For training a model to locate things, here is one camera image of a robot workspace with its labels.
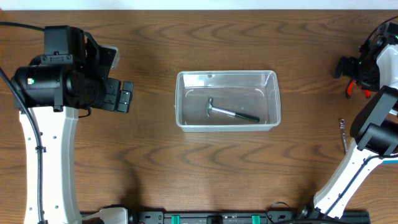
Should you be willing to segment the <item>clear plastic container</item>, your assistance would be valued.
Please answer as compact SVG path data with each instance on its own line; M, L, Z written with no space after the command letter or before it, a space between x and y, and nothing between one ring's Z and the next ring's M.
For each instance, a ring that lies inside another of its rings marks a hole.
M206 115L206 103L260 118L254 123L221 113ZM184 71L175 88L176 124L185 132L269 131L281 122L277 75L272 70Z

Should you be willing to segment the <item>silver ring wrench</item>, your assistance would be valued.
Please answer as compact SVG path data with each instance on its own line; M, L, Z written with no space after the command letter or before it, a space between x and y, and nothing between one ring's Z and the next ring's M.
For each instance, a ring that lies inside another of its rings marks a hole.
M346 154L348 152L348 147L347 147L346 134L345 134L345 120L340 119L339 123L340 123L340 135L343 144L343 149Z

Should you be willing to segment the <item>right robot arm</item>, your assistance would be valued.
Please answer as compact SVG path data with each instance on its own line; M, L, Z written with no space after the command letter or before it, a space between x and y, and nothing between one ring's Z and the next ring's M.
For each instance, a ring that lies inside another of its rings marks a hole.
M359 57L341 57L334 77L349 77L374 96L355 117L351 141L344 142L345 156L327 184L310 205L300 209L297 221L340 219L345 207L365 178L385 161L397 160L397 24L388 19L378 25L358 49Z

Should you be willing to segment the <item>small steel hammer black grip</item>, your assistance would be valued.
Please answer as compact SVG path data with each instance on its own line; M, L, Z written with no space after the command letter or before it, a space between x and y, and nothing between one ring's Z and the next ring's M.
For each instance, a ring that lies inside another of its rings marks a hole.
M238 112L234 112L234 111L230 111L230 110L226 110L223 108L219 108L216 106L213 106L213 98L210 97L206 103L206 115L209 118L210 117L210 113L214 112L214 113L221 113L227 116L231 116L231 117L235 117L235 118L240 118L240 119L245 119L254 123L258 123L260 122L260 118L257 116L253 116L250 114L244 114L244 113L238 113Z

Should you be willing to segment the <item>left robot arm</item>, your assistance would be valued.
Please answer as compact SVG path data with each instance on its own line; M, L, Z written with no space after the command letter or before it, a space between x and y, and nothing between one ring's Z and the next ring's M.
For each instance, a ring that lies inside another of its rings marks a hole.
M83 216L75 192L75 133L80 110L127 113L134 85L111 78L119 50L71 26L47 26L44 53L9 81L27 159L26 223L127 223L126 208Z

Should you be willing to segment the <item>red handled pliers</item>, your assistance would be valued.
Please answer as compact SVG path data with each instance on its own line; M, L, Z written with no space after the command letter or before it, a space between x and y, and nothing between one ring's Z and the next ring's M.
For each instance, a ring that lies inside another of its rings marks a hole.
M363 88L363 87L359 84L359 82L356 81L356 80L354 80L354 79L351 79L351 80L349 81L349 83L348 83L348 86L346 87L346 90L345 90L345 97L346 97L346 99L350 99L350 98L351 98L352 89L353 89L354 86L359 87L359 88L364 92L364 95L365 95L366 99L370 99L370 97L371 97L371 92L370 92L369 90Z

